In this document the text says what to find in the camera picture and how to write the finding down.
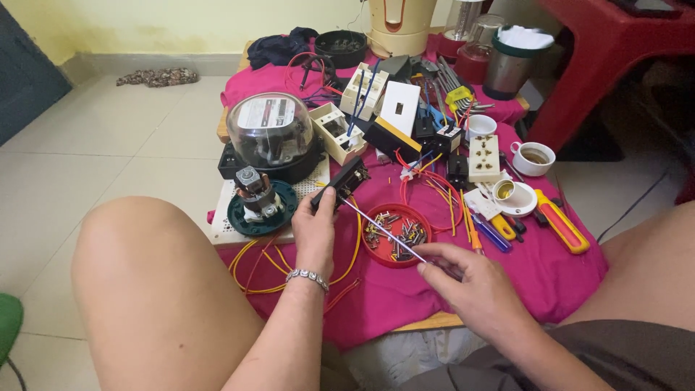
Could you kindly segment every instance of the door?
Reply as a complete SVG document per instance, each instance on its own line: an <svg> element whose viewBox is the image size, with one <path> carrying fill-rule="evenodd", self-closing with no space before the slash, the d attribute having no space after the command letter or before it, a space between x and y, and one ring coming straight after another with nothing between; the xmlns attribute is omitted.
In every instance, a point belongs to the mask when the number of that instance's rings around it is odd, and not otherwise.
<svg viewBox="0 0 695 391"><path fill-rule="evenodd" d="M63 74L0 4L0 145L70 89Z"/></svg>

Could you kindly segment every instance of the yellow wall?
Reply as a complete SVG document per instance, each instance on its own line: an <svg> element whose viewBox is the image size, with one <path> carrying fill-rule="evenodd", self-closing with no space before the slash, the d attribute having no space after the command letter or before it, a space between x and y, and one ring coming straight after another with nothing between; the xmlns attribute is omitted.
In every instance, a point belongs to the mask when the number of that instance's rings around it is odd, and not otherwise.
<svg viewBox="0 0 695 391"><path fill-rule="evenodd" d="M439 0L432 26L444 25L450 4ZM344 29L360 9L357 0L3 0L3 5L57 65L79 51L241 53L248 40L296 26L319 33ZM370 29L368 3L363 27ZM359 20L350 28L359 30Z"/></svg>

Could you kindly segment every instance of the thigh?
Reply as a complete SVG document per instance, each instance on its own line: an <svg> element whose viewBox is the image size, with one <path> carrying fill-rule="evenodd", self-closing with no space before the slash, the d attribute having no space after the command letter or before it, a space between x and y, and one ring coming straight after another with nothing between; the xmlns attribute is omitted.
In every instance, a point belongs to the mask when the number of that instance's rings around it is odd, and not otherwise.
<svg viewBox="0 0 695 391"><path fill-rule="evenodd" d="M648 321L695 331L695 202L675 207L601 246L610 265L586 303L561 324Z"/></svg>
<svg viewBox="0 0 695 391"><path fill-rule="evenodd" d="M263 328L203 232L162 200L90 212L72 279L104 391L218 391Z"/></svg>

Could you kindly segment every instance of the transparent meter cover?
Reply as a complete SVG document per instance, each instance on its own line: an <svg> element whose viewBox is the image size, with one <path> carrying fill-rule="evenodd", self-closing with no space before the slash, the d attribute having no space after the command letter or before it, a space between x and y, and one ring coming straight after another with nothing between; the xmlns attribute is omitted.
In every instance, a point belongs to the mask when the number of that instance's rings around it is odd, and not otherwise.
<svg viewBox="0 0 695 391"><path fill-rule="evenodd" d="M309 110L286 93L263 93L239 102L227 115L227 133L237 156L255 168L293 163L314 142Z"/></svg>

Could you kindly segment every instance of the silver bracelet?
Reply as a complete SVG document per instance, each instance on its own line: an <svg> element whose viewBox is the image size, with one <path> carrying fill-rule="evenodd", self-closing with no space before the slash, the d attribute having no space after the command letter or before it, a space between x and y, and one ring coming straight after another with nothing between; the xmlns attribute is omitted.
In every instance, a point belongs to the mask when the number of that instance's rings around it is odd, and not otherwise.
<svg viewBox="0 0 695 391"><path fill-rule="evenodd" d="M317 273L314 273L312 271L308 270L302 270L302 269L294 269L292 273L289 273L287 275L287 278L285 279L285 283L290 282L291 279L294 277L304 277L308 278L312 281L316 281L317 284L319 284L323 290L328 294L328 284L326 281L323 279L323 277L319 276Z"/></svg>

